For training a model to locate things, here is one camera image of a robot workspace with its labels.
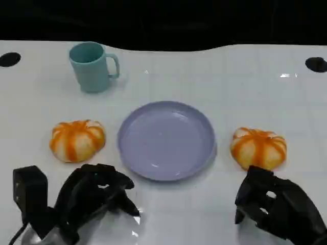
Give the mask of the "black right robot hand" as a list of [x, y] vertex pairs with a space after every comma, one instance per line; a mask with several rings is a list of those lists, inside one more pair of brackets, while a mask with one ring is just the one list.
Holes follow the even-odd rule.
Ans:
[[312, 200], [294, 182], [250, 166], [235, 200], [235, 224], [256, 227], [293, 244], [326, 244], [326, 225]]

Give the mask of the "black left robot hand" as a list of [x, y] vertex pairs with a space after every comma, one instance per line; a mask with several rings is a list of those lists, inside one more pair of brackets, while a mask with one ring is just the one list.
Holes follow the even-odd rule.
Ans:
[[77, 244], [79, 228], [102, 211], [123, 211], [140, 217], [136, 205], [126, 190], [134, 188], [133, 181], [113, 166], [84, 164], [75, 169], [64, 182], [54, 206], [59, 234], [65, 244]]

